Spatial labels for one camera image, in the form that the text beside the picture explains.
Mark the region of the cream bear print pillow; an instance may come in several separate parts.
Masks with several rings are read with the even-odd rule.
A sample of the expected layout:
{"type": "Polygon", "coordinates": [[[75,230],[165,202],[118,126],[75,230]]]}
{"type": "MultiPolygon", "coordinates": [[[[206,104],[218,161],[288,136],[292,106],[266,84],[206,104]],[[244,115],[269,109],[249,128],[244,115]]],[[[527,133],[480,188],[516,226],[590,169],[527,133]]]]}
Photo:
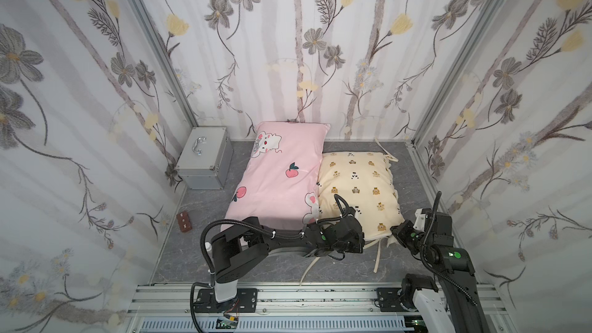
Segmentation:
{"type": "Polygon", "coordinates": [[[342,197],[362,226],[365,248],[377,248],[375,273],[379,270],[382,249],[395,243],[391,228],[405,221],[391,171],[397,161],[385,149],[324,153],[318,175],[320,218],[339,217],[341,211],[335,195],[342,197]]]}

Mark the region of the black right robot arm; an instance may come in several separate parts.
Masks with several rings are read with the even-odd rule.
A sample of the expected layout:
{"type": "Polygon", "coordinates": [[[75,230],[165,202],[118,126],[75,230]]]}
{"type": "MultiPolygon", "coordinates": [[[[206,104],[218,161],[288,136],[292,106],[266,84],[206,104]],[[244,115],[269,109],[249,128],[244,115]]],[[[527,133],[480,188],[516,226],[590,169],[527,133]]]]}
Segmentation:
{"type": "Polygon", "coordinates": [[[418,311],[429,332],[489,332],[473,262],[466,250],[454,246],[453,219],[442,212],[419,211],[416,222],[423,224],[422,231],[410,220],[391,231],[431,275],[407,274],[400,304],[418,311]]]}

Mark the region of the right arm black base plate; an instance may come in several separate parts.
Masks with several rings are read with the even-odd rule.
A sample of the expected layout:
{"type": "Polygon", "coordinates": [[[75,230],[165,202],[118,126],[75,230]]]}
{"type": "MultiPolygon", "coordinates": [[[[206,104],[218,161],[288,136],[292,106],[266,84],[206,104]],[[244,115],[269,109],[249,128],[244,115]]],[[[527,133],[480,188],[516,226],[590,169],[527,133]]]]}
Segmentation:
{"type": "Polygon", "coordinates": [[[377,288],[376,306],[381,312],[416,312],[413,297],[402,288],[377,288]]]}

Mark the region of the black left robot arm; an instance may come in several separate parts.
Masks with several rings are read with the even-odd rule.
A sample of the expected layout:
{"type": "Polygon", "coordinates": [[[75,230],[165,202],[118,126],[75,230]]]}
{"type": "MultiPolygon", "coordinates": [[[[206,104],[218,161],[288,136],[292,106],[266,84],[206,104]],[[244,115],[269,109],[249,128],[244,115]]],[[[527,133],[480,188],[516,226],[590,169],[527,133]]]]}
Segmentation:
{"type": "Polygon", "coordinates": [[[238,281],[267,257],[344,256],[362,254],[364,247],[362,225],[351,215],[313,220],[300,230],[272,229],[257,217],[223,219],[207,225],[200,235],[200,251],[218,304],[236,299],[238,281]]]}

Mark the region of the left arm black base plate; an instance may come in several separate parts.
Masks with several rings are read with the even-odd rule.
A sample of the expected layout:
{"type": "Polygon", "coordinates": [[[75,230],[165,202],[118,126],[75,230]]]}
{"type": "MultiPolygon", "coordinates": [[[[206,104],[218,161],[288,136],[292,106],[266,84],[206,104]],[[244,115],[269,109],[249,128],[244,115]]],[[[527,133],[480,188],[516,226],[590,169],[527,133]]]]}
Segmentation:
{"type": "Polygon", "coordinates": [[[217,302],[214,290],[203,288],[195,294],[191,308],[200,314],[214,313],[255,313],[257,307],[257,288],[239,288],[236,296],[226,302],[217,302]]]}

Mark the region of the pink cartoon pillowcase pillow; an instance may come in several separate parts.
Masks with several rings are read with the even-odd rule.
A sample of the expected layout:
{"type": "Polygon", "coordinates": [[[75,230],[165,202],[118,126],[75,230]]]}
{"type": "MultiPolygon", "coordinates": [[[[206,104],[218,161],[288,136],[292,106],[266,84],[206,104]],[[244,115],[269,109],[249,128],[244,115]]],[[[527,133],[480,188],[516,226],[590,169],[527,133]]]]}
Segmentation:
{"type": "Polygon", "coordinates": [[[260,123],[226,219],[257,217],[262,226],[297,233],[319,219],[317,181],[329,131],[325,123],[260,123]]]}

